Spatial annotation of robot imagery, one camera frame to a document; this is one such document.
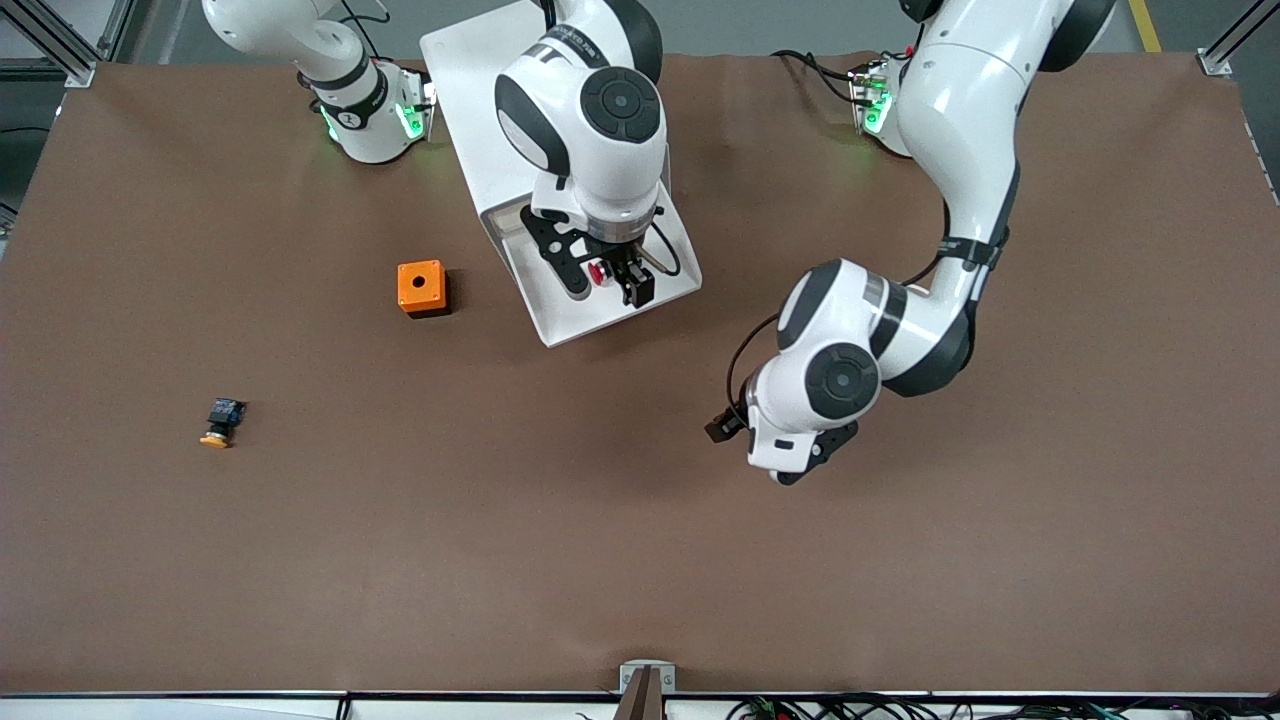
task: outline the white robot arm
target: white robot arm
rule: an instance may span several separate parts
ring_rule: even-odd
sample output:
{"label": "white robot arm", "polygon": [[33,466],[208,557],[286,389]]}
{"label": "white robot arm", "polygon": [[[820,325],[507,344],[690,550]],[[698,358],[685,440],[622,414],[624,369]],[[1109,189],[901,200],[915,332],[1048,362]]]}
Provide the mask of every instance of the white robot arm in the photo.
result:
{"label": "white robot arm", "polygon": [[320,101],[329,135],[353,160],[387,163],[429,129],[435,91],[416,72],[370,58],[355,31],[321,20],[338,0],[202,0],[218,37],[293,63]]}
{"label": "white robot arm", "polygon": [[507,140],[541,170],[521,219],[572,297],[590,291],[582,263],[599,260],[639,309],[654,292],[646,261],[678,273],[641,245],[663,211],[662,36],[636,0],[550,1],[552,27],[494,86]]}
{"label": "white robot arm", "polygon": [[914,158],[942,193],[928,288],[849,260],[809,270],[778,316],[778,355],[708,425],[750,429],[748,462],[792,484],[858,432],[881,387],[942,388],[973,354],[978,301],[1009,237],[1018,115],[1036,70],[1073,64],[1114,0],[904,0],[924,23],[914,55],[855,73],[860,129]]}

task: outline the green indicator light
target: green indicator light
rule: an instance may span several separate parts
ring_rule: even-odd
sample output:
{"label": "green indicator light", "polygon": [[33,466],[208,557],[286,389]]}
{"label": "green indicator light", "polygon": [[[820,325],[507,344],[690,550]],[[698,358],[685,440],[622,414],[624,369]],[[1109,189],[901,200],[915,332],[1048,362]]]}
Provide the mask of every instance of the green indicator light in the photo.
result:
{"label": "green indicator light", "polygon": [[401,119],[401,124],[404,126],[404,135],[410,140],[417,140],[422,137],[422,122],[419,118],[417,110],[412,106],[406,108],[399,102],[396,104],[396,115]]}
{"label": "green indicator light", "polygon": [[320,117],[324,118],[324,124],[329,126],[329,137],[334,142],[338,142],[338,131],[333,129],[333,119],[329,117],[329,111],[320,106]]}
{"label": "green indicator light", "polygon": [[888,92],[879,96],[867,110],[867,131],[879,132],[884,127],[884,114],[893,106],[893,96]]}

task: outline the metal frame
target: metal frame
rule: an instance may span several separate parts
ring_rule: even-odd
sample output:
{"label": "metal frame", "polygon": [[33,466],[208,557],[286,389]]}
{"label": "metal frame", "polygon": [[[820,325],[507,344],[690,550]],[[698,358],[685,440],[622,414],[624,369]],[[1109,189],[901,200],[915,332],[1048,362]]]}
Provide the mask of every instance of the metal frame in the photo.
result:
{"label": "metal frame", "polygon": [[93,81],[102,55],[45,0],[0,0],[0,15],[67,73],[67,87],[88,87]]}
{"label": "metal frame", "polygon": [[1262,27],[1271,15],[1280,10],[1280,0],[1254,0],[1253,5],[1244,12],[1222,33],[1213,45],[1201,47],[1196,51],[1199,58],[1201,69],[1207,76],[1226,77],[1231,74],[1229,58],[1233,53],[1253,35],[1253,31]]}

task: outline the metal bracket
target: metal bracket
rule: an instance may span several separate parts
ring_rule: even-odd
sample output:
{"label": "metal bracket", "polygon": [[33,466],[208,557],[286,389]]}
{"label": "metal bracket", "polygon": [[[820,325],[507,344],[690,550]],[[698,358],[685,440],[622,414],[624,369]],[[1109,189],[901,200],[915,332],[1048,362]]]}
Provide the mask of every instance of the metal bracket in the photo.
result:
{"label": "metal bracket", "polygon": [[88,87],[88,86],[93,85],[93,74],[95,73],[97,73],[97,61],[96,60],[88,64],[88,73],[86,76],[83,76],[82,78],[77,78],[76,76],[67,76],[67,82],[63,83],[63,87],[65,87],[68,90],[74,88],[74,87]]}
{"label": "metal bracket", "polygon": [[645,669],[645,666],[652,667],[650,675],[658,682],[658,688],[662,694],[672,694],[676,692],[676,666],[666,660],[628,660],[618,666],[618,692],[625,693],[627,685],[631,684],[632,678]]}
{"label": "metal bracket", "polygon": [[1196,59],[1199,60],[1201,69],[1204,70],[1204,74],[1207,74],[1210,77],[1230,77],[1231,76],[1231,61],[1228,60],[1226,58],[1224,58],[1221,63],[1219,63],[1219,64],[1215,65],[1208,59],[1207,53],[1208,53],[1207,47],[1197,47],[1196,49]]}

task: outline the table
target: table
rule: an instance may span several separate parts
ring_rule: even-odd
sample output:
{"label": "table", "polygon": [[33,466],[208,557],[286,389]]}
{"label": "table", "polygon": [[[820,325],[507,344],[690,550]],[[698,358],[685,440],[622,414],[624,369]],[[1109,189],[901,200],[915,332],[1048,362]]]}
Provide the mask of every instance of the table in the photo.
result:
{"label": "table", "polygon": [[1274,689],[1280,214],[1190,55],[1037,79],[973,364],[794,488],[703,434],[730,354],[942,228],[817,78],[668,58],[703,290],[547,350],[447,128],[357,165],[292,76],[67,99],[0,263],[0,689]]}

